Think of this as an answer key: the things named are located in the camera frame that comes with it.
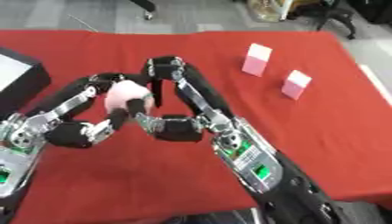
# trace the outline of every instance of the robotic hand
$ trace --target robotic hand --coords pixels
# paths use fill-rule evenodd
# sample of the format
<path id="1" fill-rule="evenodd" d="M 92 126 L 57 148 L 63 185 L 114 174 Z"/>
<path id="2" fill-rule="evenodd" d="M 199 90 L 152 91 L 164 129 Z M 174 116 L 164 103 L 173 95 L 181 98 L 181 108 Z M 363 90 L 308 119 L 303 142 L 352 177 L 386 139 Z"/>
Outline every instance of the robotic hand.
<path id="1" fill-rule="evenodd" d="M 76 121 L 74 117 L 89 109 L 97 95 L 108 92 L 111 86 L 118 85 L 117 82 L 140 82 L 138 78 L 120 73 L 80 78 L 44 99 L 25 115 L 15 113 L 0 123 L 0 223 L 12 219 L 46 143 L 89 148 L 121 128 L 129 117 L 124 108 L 111 109 L 97 124 Z M 146 88 L 144 92 L 148 94 L 149 90 Z"/>
<path id="2" fill-rule="evenodd" d="M 269 219 L 277 224 L 352 223 L 304 172 L 244 118 L 234 115 L 194 66 L 172 56 L 149 59 L 138 80 L 141 85 L 151 83 L 157 106 L 162 104 L 162 80 L 173 81 L 177 96 L 192 109 L 194 117 L 149 116 L 142 100 L 127 100 L 136 122 L 166 141 L 198 142 L 202 130 L 208 130 L 215 154 L 257 202 L 261 223 L 269 223 Z"/>

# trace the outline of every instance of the gray floor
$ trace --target gray floor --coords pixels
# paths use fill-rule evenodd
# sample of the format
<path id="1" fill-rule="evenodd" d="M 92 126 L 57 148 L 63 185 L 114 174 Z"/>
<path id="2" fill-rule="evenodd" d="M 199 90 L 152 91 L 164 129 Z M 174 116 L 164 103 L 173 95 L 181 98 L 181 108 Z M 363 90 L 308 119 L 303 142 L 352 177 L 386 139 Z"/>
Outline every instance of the gray floor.
<path id="1" fill-rule="evenodd" d="M 242 3 L 230 0 L 159 0 L 158 14 L 143 20 L 143 11 L 127 0 L 0 0 L 0 29 L 90 30 L 116 33 L 188 33 L 210 30 L 309 31 L 308 19 L 282 23 L 257 23 Z M 358 15 L 357 39 L 348 41 L 344 28 L 329 23 L 325 28 L 337 34 L 342 45 L 359 64 L 375 72 L 392 90 L 392 28 L 368 24 Z M 342 203 L 357 224 L 382 224 L 374 205 Z"/>

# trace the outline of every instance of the pink cube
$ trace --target pink cube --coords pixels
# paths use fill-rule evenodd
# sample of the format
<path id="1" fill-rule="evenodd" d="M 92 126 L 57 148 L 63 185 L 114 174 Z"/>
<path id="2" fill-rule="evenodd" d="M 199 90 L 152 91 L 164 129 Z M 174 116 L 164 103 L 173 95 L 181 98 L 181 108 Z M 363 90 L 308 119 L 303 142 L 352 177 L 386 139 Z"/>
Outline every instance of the pink cube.
<path id="1" fill-rule="evenodd" d="M 284 82 L 282 92 L 290 98 L 297 100 L 311 80 L 311 77 L 294 70 Z"/>
<path id="2" fill-rule="evenodd" d="M 242 71 L 255 76 L 262 76 L 270 58 L 272 49 L 263 45 L 252 44 L 249 47 Z"/>

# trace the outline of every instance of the red table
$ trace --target red table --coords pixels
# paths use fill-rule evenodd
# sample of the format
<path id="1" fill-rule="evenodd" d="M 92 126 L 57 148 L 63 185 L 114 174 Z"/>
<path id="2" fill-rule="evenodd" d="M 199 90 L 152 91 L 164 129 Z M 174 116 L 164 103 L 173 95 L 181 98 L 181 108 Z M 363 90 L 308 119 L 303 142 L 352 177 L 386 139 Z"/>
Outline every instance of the red table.
<path id="1" fill-rule="evenodd" d="M 254 42 L 274 49 L 262 78 L 240 70 Z M 149 57 L 177 54 L 334 199 L 392 207 L 391 108 L 328 33 L 0 31 L 0 45 L 44 62 L 53 84 L 38 99 L 77 77 L 137 73 Z M 299 101 L 280 93 L 293 69 L 313 78 Z M 189 113 L 172 85 L 164 92 L 155 115 Z M 81 117 L 100 121 L 96 104 Z M 48 146 L 15 223 L 114 223 L 253 205 L 207 137 L 159 142 L 130 123 L 90 150 Z"/>

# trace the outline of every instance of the pink ball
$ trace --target pink ball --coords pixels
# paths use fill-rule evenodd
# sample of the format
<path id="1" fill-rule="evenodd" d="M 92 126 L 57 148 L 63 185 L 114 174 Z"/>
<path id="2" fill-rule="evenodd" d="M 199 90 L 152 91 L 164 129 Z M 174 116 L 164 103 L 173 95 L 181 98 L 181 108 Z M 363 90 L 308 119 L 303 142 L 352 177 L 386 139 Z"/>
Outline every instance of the pink ball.
<path id="1" fill-rule="evenodd" d="M 104 104 L 109 114 L 113 109 L 127 109 L 126 102 L 133 99 L 144 99 L 144 108 L 147 113 L 154 105 L 154 98 L 150 90 L 132 80 L 123 80 L 113 84 L 106 94 Z"/>

